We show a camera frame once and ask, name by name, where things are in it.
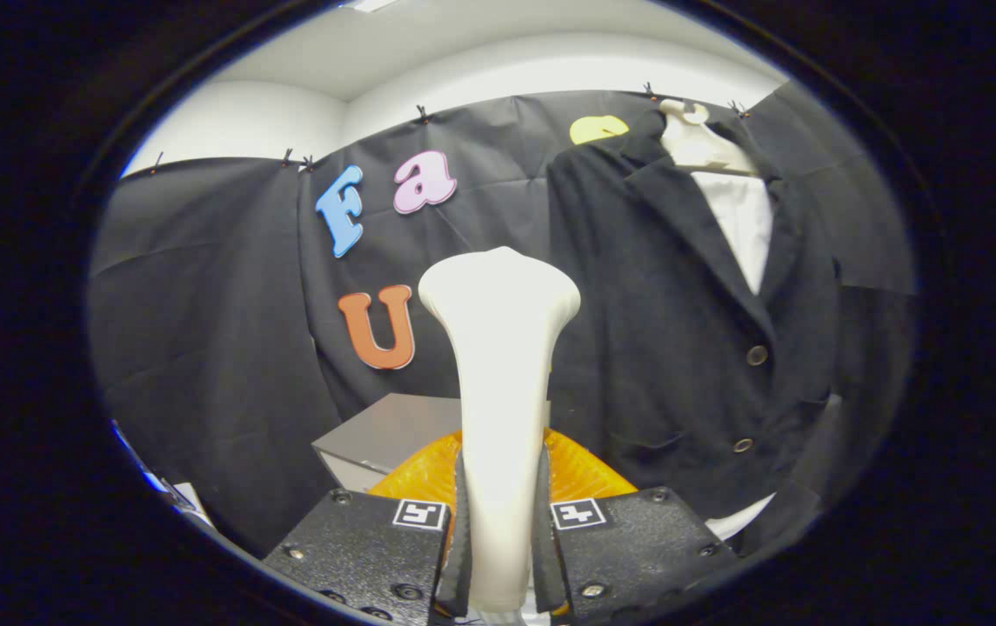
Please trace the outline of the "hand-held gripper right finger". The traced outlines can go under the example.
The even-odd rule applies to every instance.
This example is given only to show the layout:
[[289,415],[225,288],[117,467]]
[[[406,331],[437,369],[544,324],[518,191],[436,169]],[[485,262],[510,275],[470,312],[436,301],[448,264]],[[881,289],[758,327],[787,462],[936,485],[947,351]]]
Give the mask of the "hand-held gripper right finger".
[[637,489],[543,432],[532,503],[534,610],[553,625],[634,623],[704,593],[738,556],[666,487]]

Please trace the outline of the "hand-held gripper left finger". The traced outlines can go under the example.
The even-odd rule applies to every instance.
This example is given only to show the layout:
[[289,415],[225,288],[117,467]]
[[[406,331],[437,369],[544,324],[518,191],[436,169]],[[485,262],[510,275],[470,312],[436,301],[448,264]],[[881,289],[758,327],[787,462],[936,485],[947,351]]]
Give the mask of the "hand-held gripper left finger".
[[366,494],[332,490],[264,565],[395,625],[452,625],[467,615],[472,576],[461,448],[454,432]]

